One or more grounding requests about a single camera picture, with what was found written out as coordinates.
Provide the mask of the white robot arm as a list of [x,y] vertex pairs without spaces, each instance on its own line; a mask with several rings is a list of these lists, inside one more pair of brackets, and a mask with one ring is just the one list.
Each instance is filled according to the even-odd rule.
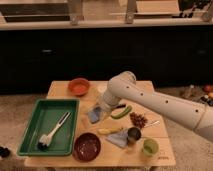
[[98,104],[103,111],[111,112],[122,99],[142,105],[213,142],[211,106],[139,88],[136,76],[130,71],[122,72],[108,81]]

